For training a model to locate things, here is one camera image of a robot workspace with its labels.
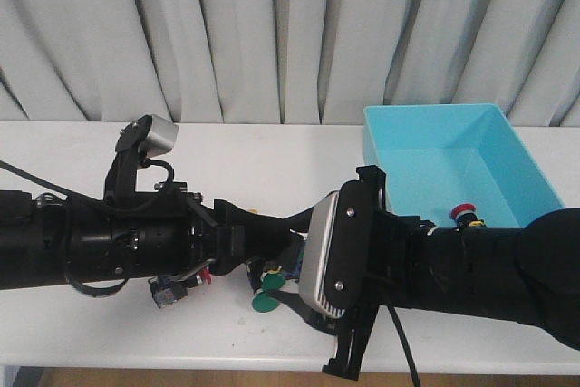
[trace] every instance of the table surface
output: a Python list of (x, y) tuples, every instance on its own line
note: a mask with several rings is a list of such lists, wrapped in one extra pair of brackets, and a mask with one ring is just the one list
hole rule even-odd
[[(124, 123), (0, 122), (0, 159), (50, 181), (99, 197)], [(540, 168), (568, 207), (580, 206), (580, 129), (519, 128)], [(184, 124), (166, 156), (176, 179), (201, 191), (205, 204), (288, 216), (310, 207), (363, 164), (360, 126)], [(140, 189), (164, 179), (140, 171)], [(8, 173), (0, 189), (44, 189)], [(320, 371), (334, 339), (312, 330), (284, 306), (251, 308), (245, 272), (159, 310), (144, 279), (117, 295), (91, 299), (69, 286), (0, 292), (0, 364), (125, 368)], [(540, 329), (503, 321), (400, 310), (418, 370), (445, 373), (580, 374), (580, 353)], [(381, 310), (362, 365), (407, 372), (388, 313)]]

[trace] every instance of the black cable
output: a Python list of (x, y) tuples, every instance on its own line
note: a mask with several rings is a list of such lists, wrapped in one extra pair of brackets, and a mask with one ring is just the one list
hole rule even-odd
[(174, 180), (175, 171), (173, 170), (173, 167), (171, 167), (171, 165), (168, 164), (168, 162), (165, 162), (163, 160), (145, 159), (141, 163), (141, 166), (143, 168), (147, 168), (149, 166), (164, 168), (167, 171), (167, 178), (166, 178), (165, 182), (163, 183), (163, 187), (158, 191), (158, 193), (155, 197), (145, 201), (143, 204), (138, 205), (136, 208), (114, 208), (113, 206), (108, 205), (107, 203), (105, 203), (104, 201), (102, 201), (100, 199), (89, 197), (88, 195), (84, 195), (84, 194), (81, 194), (79, 192), (75, 192), (74, 190), (63, 188), (62, 186), (59, 186), (59, 185), (55, 185), (54, 183), (51, 183), (50, 181), (41, 179), (40, 177), (36, 177), (34, 174), (26, 172), (23, 169), (19, 169), (19, 168), (15, 167), (14, 165), (10, 165), (9, 163), (4, 162), (3, 160), (0, 160), (0, 169), (4, 169), (8, 172), (12, 172), (16, 176), (22, 177), (23, 179), (27, 179), (28, 181), (32, 181), (34, 184), (42, 186), (43, 188), (53, 190), (54, 192), (58, 192), (58, 193), (63, 194), (67, 197), (72, 197), (72, 198), (77, 198), (79, 200), (82, 200), (82, 201), (84, 201), (92, 206), (95, 206), (96, 208), (98, 208), (104, 212), (112, 213), (114, 215), (140, 212), (143, 209), (148, 208), (155, 201), (157, 201), (165, 192), (167, 192), (167, 190), (169, 189), (169, 187), (171, 185), (171, 182)]
[(126, 262), (126, 264), (123, 265), (125, 267), (123, 268), (123, 277), (120, 277), (122, 278), (122, 281), (120, 283), (109, 287), (93, 287), (77, 280), (73, 276), (73, 274), (71, 274), (70, 270), (71, 266), (70, 254), (72, 242), (71, 233), (73, 228), (71, 220), (72, 214), (71, 209), (72, 209), (71, 203), (69, 201), (64, 202), (64, 210), (66, 211), (66, 220), (64, 223), (64, 230), (62, 230), (61, 233), (61, 246), (63, 247), (63, 274), (64, 278), (66, 279), (66, 282), (81, 294), (91, 296), (93, 298), (115, 295), (127, 284), (129, 278), (131, 277), (131, 271), (133, 266), (133, 259), (131, 258), (131, 253), (129, 251), (127, 252), (129, 262)]
[(200, 203), (198, 203), (195, 199), (190, 196), (186, 197), (186, 203), (188, 204), (189, 208), (193, 210), (198, 216), (210, 227), (217, 227), (219, 224), (218, 222), (209, 215), (207, 208), (204, 208)]
[(421, 380), (419, 379), (417, 367), (415, 366), (415, 361), (413, 360), (411, 347), (409, 346), (407, 336), (405, 335), (405, 332), (402, 329), (401, 319), (399, 319), (399, 316), (395, 311), (395, 307), (390, 300), (387, 303), (387, 308), (389, 309), (389, 313), (391, 314), (391, 319), (395, 325), (395, 330), (397, 330), (397, 334), (399, 335), (399, 340), (401, 340), (402, 350), (405, 352), (405, 358), (407, 359), (407, 364), (409, 365), (409, 374), (411, 375), (413, 386), (421, 387)]

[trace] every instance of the curtain fold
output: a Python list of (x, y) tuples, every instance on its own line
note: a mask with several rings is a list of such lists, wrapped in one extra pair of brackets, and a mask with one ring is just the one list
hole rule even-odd
[(199, 0), (136, 0), (174, 121), (222, 122)]
[(0, 0), (0, 120), (580, 126), (580, 0)]

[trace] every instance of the blue plastic bin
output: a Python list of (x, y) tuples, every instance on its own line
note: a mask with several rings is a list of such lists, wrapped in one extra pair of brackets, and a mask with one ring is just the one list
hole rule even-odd
[(392, 211), (452, 227), (473, 203), (489, 227), (525, 227), (563, 207), (494, 104), (365, 109), (364, 160), (387, 173)]

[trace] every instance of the floor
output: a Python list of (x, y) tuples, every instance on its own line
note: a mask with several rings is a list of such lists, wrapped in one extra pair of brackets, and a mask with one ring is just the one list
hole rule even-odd
[[(580, 387), (580, 377), (512, 375), (421, 376), (423, 387)], [(45, 369), (38, 387), (411, 387), (404, 373), (363, 373), (358, 382), (316, 372)]]

